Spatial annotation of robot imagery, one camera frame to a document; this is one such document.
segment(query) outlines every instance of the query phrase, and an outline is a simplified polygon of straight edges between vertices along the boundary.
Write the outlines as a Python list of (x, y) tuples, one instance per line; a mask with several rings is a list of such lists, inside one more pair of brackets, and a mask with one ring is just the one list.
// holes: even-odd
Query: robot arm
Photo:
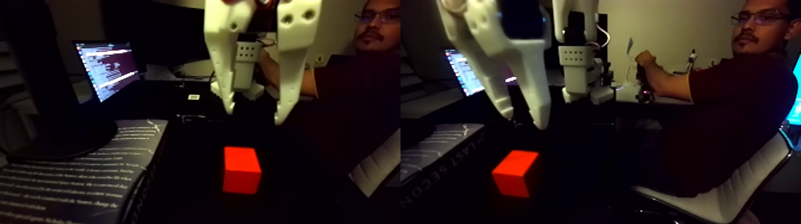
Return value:
[[(532, 27), (543, 29), (542, 32), (534, 32), (540, 35), (510, 37), (506, 32), (508, 30), (505, 29), (513, 30), (513, 28), (503, 26), (501, 20), (509, 15), (500, 7), (501, 4), (539, 6), (538, 1), (504, 0), (440, 0), (437, 6), (448, 39), (467, 58), (473, 58), (471, 65), (475, 66), (476, 76), (479, 77), (498, 112), (504, 118), (513, 117), (509, 91), (499, 75), (498, 65), (494, 59), (506, 62), (512, 69), (530, 108), (529, 113), (534, 124), (544, 130), (548, 126), (551, 99), (543, 57), (545, 50), (551, 47), (551, 21), (545, 8), (539, 6), (544, 24), (543, 26), (534, 24)], [(506, 9), (510, 8), (514, 6), (507, 5)], [(584, 38), (587, 41), (594, 41), (598, 34), (595, 27), (598, 0), (553, 0), (553, 24), (557, 40), (563, 43), (566, 41), (567, 18), (573, 10), (584, 13)], [(562, 92), (567, 102), (587, 96), (590, 91), (594, 91), (588, 84), (598, 78), (594, 74), (600, 73), (598, 70), (592, 74), (587, 72), (589, 67), (597, 64), (593, 53), (593, 49), (585, 46), (585, 42), (579, 46), (559, 47), (559, 61), (565, 67), (566, 87)]]
[(512, 102), (498, 64), (506, 62), (517, 77), (537, 128), (548, 127), (551, 99), (545, 74), (543, 53), (550, 48), (551, 28), (548, 14), (534, 22), (543, 22), (538, 37), (513, 39), (501, 26), (502, 13), (496, 1), (449, 1), (437, 3), (445, 33), (453, 45), (471, 59), (476, 76), (487, 91), (495, 108), (504, 118), (513, 117)]
[[(251, 100), (264, 92), (263, 86), (252, 81), (253, 66), (258, 61), (261, 45), (237, 42), (238, 34), (247, 30), (257, 4), (272, 3), (267, 0), (257, 2), (206, 1), (203, 32), (217, 77), (217, 81), (211, 84), (211, 91), (223, 100), (228, 114), (234, 110), (234, 92), (242, 92)], [(286, 1), (278, 5), (281, 67), (276, 125), (284, 122), (300, 96), (304, 62), (309, 47), (314, 43), (321, 5), (321, 0)]]

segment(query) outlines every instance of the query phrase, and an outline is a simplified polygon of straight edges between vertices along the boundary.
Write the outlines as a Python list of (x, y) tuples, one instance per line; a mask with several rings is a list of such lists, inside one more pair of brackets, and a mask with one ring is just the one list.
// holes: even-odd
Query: maroon shirt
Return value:
[(314, 72), (319, 99), (299, 103), (287, 126), (299, 144), (347, 173), (401, 127), (401, 57), (360, 54)]
[(658, 148), (679, 196), (725, 182), (776, 135), (798, 83), (780, 59), (743, 55), (689, 74), (693, 106), (666, 124)]

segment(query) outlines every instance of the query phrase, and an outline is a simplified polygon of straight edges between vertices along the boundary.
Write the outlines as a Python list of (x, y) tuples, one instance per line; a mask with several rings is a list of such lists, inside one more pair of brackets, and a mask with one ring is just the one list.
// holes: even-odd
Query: monitor screen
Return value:
[[(795, 63), (793, 74), (795, 74), (796, 81), (801, 80), (801, 57), (799, 57), (799, 60)], [(790, 110), (790, 114), (787, 116), (787, 120), (791, 125), (801, 125), (801, 107), (799, 107), (799, 102), (801, 102), (801, 88), (799, 88), (799, 92), (795, 94), (795, 104), (793, 104), (793, 109)]]
[(139, 80), (129, 43), (76, 43), (75, 49), (100, 102)]
[[(459, 85), (461, 85), (462, 92), (465, 93), (465, 96), (470, 96), (484, 90), (484, 86), (478, 81), (478, 77), (476, 77), (470, 64), (467, 63), (467, 58), (465, 58), (462, 53), (459, 53), (459, 50), (445, 49), (445, 58), (448, 59), (447, 61), (451, 69), (453, 69), (453, 73), (456, 75), (456, 79), (459, 81)], [(503, 66), (501, 75), (504, 77), (507, 84), (517, 84), (517, 78), (514, 77), (509, 67)]]

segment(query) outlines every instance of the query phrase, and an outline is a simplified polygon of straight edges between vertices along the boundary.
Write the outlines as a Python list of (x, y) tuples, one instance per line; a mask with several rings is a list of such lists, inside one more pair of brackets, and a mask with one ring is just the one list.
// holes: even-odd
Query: mustache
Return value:
[(361, 38), (365, 38), (365, 37), (368, 37), (368, 36), (369, 37), (374, 37), (374, 38), (378, 39), (379, 41), (384, 41), (384, 36), (379, 34), (377, 30), (376, 31), (367, 30), (367, 31), (359, 34), (358, 38), (361, 39)]
[(752, 34), (752, 33), (742, 33), (740, 35), (737, 35), (737, 38), (735, 38), (735, 41), (738, 41), (738, 40), (748, 40), (748, 41), (752, 41), (752, 42), (759, 42), (759, 38), (756, 38), (756, 36), (754, 36), (754, 34)]

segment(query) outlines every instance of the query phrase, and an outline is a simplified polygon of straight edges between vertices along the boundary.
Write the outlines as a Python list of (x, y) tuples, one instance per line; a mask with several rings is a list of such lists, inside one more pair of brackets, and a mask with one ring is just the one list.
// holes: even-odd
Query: laptop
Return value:
[(140, 80), (130, 43), (76, 42), (74, 45), (100, 102)]
[(75, 42), (74, 47), (94, 97), (117, 119), (224, 115), (207, 82), (145, 82), (130, 43)]
[[(465, 96), (471, 96), (484, 90), (484, 86), (478, 80), (475, 72), (473, 72), (473, 68), (470, 67), (469, 58), (455, 48), (445, 48), (443, 51), (445, 53), (445, 61), (453, 70), (453, 75), (459, 81), (462, 93)], [(514, 77), (512, 70), (508, 66), (502, 66), (501, 68), (501, 76), (505, 79), (506, 84), (516, 86), (517, 78)]]

